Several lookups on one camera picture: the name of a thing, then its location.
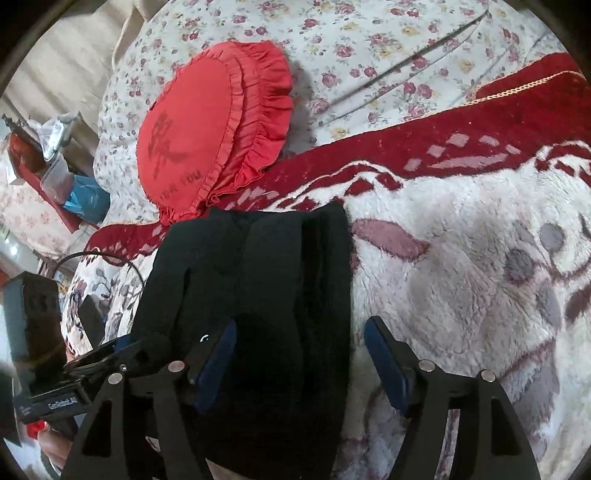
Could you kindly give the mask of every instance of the hand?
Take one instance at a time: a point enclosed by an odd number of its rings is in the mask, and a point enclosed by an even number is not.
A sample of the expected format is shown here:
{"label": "hand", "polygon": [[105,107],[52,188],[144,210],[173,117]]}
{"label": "hand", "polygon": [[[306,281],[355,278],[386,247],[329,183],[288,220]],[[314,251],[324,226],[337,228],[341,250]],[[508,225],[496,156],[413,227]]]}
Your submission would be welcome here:
{"label": "hand", "polygon": [[39,432],[37,441],[49,460],[60,469],[63,469],[72,449],[72,441],[68,440],[60,432],[52,430],[49,424]]}

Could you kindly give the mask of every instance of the red and white blanket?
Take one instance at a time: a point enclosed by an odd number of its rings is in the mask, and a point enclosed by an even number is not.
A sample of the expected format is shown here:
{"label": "red and white blanket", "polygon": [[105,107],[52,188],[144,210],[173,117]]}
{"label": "red and white blanket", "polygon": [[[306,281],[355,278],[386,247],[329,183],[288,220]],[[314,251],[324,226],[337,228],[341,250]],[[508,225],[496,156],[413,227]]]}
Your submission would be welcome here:
{"label": "red and white blanket", "polygon": [[[543,478],[572,473],[591,443],[590,145],[591,87],[556,54],[481,88],[468,106],[316,148],[220,201],[282,212],[337,199],[350,216],[353,357],[337,478],[384,478],[404,436],[363,345],[375,314],[419,358],[497,373]],[[159,224],[112,225],[89,247],[126,255],[147,277],[165,234]],[[127,266],[81,263],[62,325],[76,354],[90,349],[77,318],[87,294],[109,340],[129,332],[141,284]]]}

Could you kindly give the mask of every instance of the pillow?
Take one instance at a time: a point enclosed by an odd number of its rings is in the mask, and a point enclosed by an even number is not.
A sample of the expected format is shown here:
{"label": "pillow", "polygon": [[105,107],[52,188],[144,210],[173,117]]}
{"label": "pillow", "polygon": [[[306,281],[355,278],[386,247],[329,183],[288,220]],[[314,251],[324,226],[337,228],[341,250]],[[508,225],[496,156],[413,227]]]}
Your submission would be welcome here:
{"label": "pillow", "polygon": [[140,128],[138,174],[169,225],[260,178],[279,156],[293,102],[273,43],[224,42],[182,67]]}

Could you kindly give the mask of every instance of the pink rose pattern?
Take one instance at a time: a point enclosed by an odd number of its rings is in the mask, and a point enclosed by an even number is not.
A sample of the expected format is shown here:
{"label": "pink rose pattern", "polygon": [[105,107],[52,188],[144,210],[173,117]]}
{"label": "pink rose pattern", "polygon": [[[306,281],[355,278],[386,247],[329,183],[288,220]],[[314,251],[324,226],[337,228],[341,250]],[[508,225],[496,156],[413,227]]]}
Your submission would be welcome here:
{"label": "pink rose pattern", "polygon": [[8,184],[4,169],[0,171],[0,222],[23,244],[49,258],[63,255],[80,236],[80,231],[70,233],[33,187]]}
{"label": "pink rose pattern", "polygon": [[457,106],[475,89],[562,51],[536,18],[502,0],[184,0],[169,2],[128,49],[99,118],[95,174],[109,223],[155,221],[137,176],[137,133],[174,72],[225,40],[271,40],[294,76],[285,150],[302,153]]}

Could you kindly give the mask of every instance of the screw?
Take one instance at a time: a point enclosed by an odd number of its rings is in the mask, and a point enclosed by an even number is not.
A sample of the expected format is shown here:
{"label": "screw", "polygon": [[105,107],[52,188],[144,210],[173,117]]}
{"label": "screw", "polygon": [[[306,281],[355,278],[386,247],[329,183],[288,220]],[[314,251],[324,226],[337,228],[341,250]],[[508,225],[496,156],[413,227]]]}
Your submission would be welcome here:
{"label": "screw", "polygon": [[111,385],[116,385],[118,383],[120,383],[123,380],[123,375],[117,373],[117,374],[111,374],[109,376],[109,383]]}
{"label": "screw", "polygon": [[496,380],[496,375],[493,372],[490,372],[488,370],[483,370],[480,373],[480,376],[486,382],[494,382]]}
{"label": "screw", "polygon": [[424,372],[432,372],[433,370],[435,370],[435,364],[430,360],[421,360],[418,363],[418,367]]}
{"label": "screw", "polygon": [[180,360],[176,360],[175,362],[170,362],[168,364],[168,371],[171,373],[178,373],[178,372],[182,372],[184,370],[184,362],[181,362]]}

